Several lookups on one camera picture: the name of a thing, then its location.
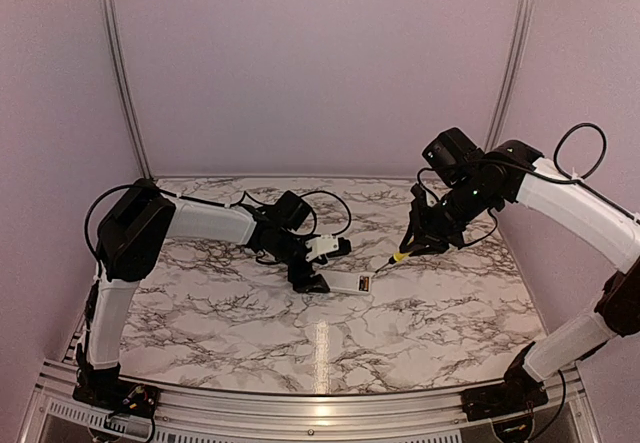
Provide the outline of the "white remote control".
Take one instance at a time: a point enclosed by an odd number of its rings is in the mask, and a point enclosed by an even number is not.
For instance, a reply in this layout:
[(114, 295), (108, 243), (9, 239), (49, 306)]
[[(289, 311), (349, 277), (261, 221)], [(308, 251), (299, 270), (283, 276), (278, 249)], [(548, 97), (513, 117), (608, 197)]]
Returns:
[(342, 271), (321, 271), (326, 282), (329, 284), (330, 291), (340, 294), (349, 295), (368, 295), (369, 293), (363, 293), (358, 291), (358, 278), (360, 275), (367, 275), (371, 277), (371, 286), (374, 274), (371, 272), (351, 273)]

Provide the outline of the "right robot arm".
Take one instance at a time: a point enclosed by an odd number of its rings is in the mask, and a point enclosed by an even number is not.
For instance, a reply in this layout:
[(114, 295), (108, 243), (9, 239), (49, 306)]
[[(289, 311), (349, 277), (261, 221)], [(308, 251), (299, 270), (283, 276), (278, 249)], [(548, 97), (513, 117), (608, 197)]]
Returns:
[(425, 171), (437, 175), (446, 193), (434, 201), (422, 181), (412, 188), (409, 223), (398, 258), (443, 254), (470, 246), (464, 233), (483, 213), (513, 204), (530, 210), (531, 222), (557, 225), (559, 235), (533, 233), (534, 263), (524, 255), (523, 237), (513, 239), (520, 269), (569, 277), (593, 256), (604, 264), (605, 282), (585, 309), (530, 344), (514, 359), (495, 393), (506, 411), (529, 400), (535, 387), (568, 363), (585, 358), (614, 339), (639, 332), (639, 216), (590, 187), (585, 177), (561, 169), (523, 141), (512, 139), (484, 151), (459, 128), (440, 133), (423, 150)]

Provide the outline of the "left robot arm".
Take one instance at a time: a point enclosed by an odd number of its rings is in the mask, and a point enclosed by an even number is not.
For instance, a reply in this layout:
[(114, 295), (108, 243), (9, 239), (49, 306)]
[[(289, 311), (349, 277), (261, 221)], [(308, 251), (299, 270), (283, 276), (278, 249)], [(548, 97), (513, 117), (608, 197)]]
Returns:
[(274, 204), (255, 207), (180, 196), (140, 178), (106, 191), (120, 199), (87, 243), (97, 267), (85, 313), (85, 336), (77, 347), (78, 384), (106, 408), (125, 401), (119, 379), (120, 339), (133, 294), (155, 268), (168, 238), (195, 238), (231, 243), (264, 252), (287, 268), (297, 293), (327, 293), (330, 287), (313, 268), (314, 256), (295, 235), (311, 210), (294, 193)]

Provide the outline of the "yellow handled screwdriver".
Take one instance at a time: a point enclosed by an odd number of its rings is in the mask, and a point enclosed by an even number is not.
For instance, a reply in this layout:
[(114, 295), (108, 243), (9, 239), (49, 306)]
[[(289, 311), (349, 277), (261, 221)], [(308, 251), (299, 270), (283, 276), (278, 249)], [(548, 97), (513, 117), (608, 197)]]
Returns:
[(384, 270), (387, 267), (396, 265), (397, 263), (403, 261), (404, 259), (406, 259), (407, 257), (410, 256), (410, 253), (401, 253), (401, 252), (396, 252), (394, 254), (392, 254), (388, 260), (379, 268), (377, 268), (374, 273), (378, 274), (379, 272), (381, 272), (382, 270)]

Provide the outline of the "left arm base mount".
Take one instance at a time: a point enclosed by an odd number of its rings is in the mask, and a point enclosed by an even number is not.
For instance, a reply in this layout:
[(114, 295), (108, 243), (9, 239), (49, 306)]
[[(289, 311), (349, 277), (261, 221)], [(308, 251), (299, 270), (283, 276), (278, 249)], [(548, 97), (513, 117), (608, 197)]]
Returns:
[(156, 412), (160, 389), (122, 380), (120, 370), (119, 364), (107, 369), (95, 369), (90, 364), (81, 366), (77, 371), (73, 399), (108, 410), (112, 416), (126, 414), (151, 419)]

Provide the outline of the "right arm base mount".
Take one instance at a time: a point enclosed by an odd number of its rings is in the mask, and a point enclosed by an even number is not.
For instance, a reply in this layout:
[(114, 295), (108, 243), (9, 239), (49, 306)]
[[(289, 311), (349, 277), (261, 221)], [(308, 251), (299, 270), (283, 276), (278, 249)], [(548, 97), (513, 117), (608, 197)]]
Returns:
[(544, 384), (524, 369), (525, 356), (533, 346), (530, 343), (516, 355), (501, 383), (470, 388), (461, 393), (462, 408), (469, 421), (530, 411), (548, 403)]

